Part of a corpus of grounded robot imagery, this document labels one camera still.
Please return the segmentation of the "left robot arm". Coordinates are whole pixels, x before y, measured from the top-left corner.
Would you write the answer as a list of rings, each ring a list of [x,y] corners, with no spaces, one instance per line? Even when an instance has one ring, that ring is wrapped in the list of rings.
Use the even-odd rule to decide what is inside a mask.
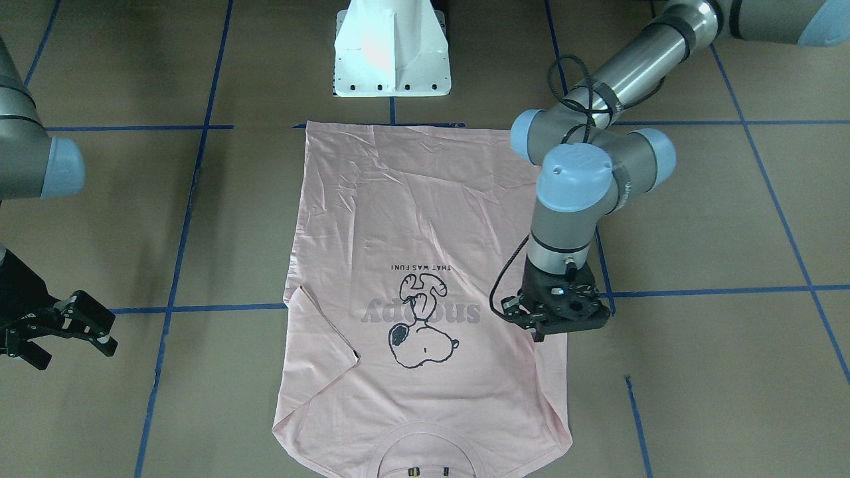
[[[523,112],[510,142],[540,167],[518,293],[495,314],[547,336],[601,329],[601,302],[587,254],[597,223],[672,174],[677,154],[653,128],[608,128],[648,100],[672,69],[717,39],[834,46],[848,39],[847,1],[670,1],[634,40],[582,79],[550,109]]]

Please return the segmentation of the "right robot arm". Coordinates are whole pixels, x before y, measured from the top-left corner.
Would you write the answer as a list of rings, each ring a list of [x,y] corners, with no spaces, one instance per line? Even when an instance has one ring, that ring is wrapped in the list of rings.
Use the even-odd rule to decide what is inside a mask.
[[[1,45],[1,199],[51,199],[82,190],[86,170],[71,139],[52,137],[37,105]],[[7,247],[1,248],[1,351],[43,371],[51,354],[35,342],[45,336],[80,339],[104,356],[115,354],[115,315],[87,291],[67,299],[51,295],[46,283]]]

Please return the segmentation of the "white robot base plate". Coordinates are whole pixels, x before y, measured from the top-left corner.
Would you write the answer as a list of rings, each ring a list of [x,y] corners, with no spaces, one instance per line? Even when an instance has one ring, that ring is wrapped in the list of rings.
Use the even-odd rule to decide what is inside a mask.
[[[336,14],[333,93],[437,97],[452,91],[443,1],[351,1]]]

